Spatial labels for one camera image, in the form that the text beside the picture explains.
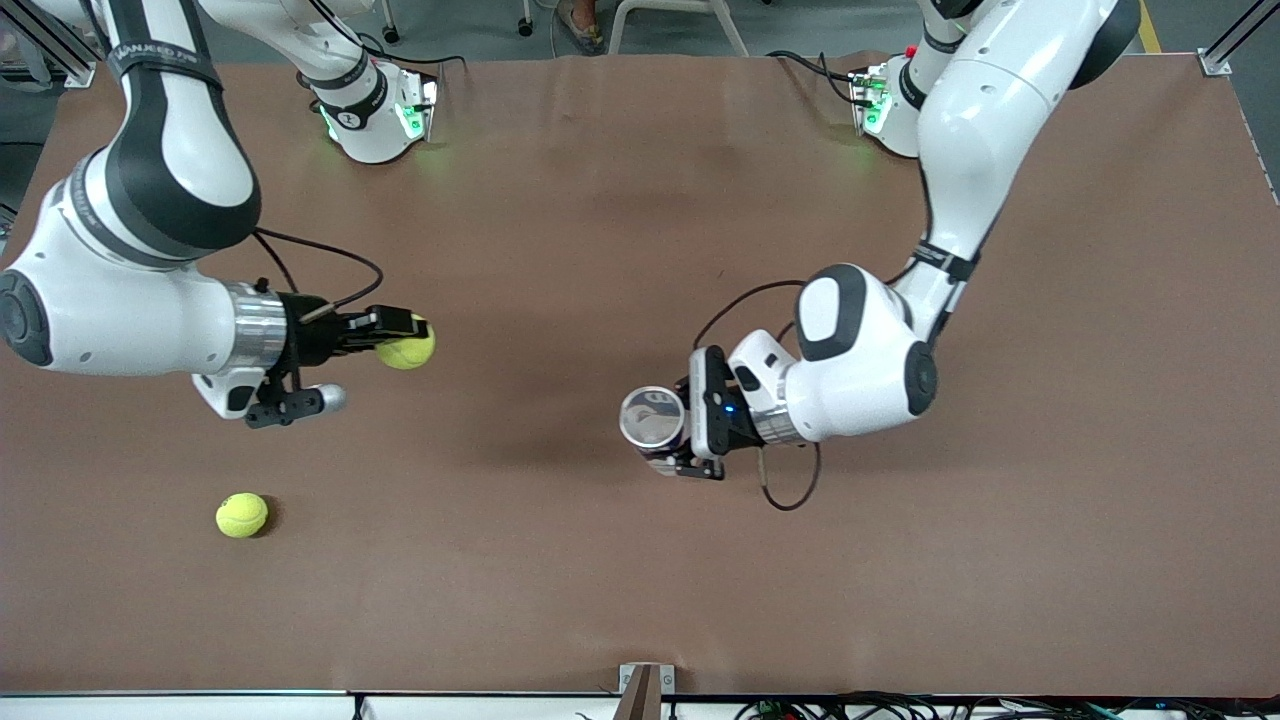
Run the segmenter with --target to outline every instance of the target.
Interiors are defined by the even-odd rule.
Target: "yellow-green tennis ball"
[[[229,538],[247,538],[266,523],[266,501],[251,492],[238,492],[218,506],[218,529]]]
[[[435,354],[435,328],[428,325],[428,337],[406,337],[378,346],[378,359],[388,368],[412,370],[421,368]]]

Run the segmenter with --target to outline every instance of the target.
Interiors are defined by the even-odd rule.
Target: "white chair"
[[[733,46],[733,51],[744,58],[748,55],[746,45],[742,44],[742,36],[737,33],[737,26],[733,24],[733,18],[728,14],[727,0],[621,0],[618,9],[613,13],[613,31],[609,33],[609,55],[617,55],[618,49],[622,47],[622,27],[627,22],[627,13],[636,8],[716,15],[716,19],[721,22],[721,27],[724,28],[724,37]]]

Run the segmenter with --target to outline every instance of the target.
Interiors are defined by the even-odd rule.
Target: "brown table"
[[[306,373],[351,406],[219,421],[186,377],[0,354],[0,689],[681,689],[1267,696],[1280,688],[1280,223],[1231,87],[1123,60],[1027,161],[943,337],[920,421],[831,442],[781,514],[754,461],[653,474],[617,430],[760,282],[888,274],[913,163],[764,59],[454,68],[434,141],[329,145],[285,67],[225,67],[262,222],[383,261],[439,331],[426,368]],[[68,94],[19,218],[122,114]],[[9,258],[17,252],[9,251]],[[303,290],[358,266],[282,249]],[[202,268],[270,274],[252,243]],[[794,295],[712,340],[780,327]],[[777,454],[780,496],[809,456]],[[212,512],[271,496],[266,537]]]

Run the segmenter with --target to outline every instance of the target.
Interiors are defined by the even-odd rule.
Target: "tennis ball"
[[[422,320],[420,315],[415,319]],[[397,370],[412,370],[421,368],[435,354],[435,328],[426,325],[428,337],[406,337],[379,345],[375,348],[378,359],[388,368]]]
[[[266,523],[266,501],[251,492],[238,492],[218,506],[218,529],[229,538],[247,538]]]

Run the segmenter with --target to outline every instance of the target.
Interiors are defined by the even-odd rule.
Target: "gray floor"
[[[1207,45],[1249,5],[1249,0],[1147,0],[1166,51]],[[561,54],[571,53],[568,38],[550,22],[550,12],[535,6],[531,37],[516,33],[518,0],[430,0],[394,3],[403,41],[394,53],[410,58],[462,54],[476,60],[545,59],[552,35]],[[776,49],[806,55],[841,55],[855,50],[897,50],[919,38],[914,0],[730,0],[733,18],[751,54]],[[608,27],[612,0],[602,0]],[[355,18],[352,26],[380,37],[376,14]],[[206,19],[214,59],[221,63],[282,61],[261,42]],[[1280,20],[1258,31],[1233,58],[1240,102],[1257,136],[1262,156],[1280,168]],[[627,22],[623,53],[724,55],[727,41],[712,17],[637,10]],[[0,88],[0,143],[42,141],[52,122],[58,94],[26,95]],[[0,202],[17,206],[38,159],[38,147],[0,145]],[[0,222],[4,210],[0,209]]]

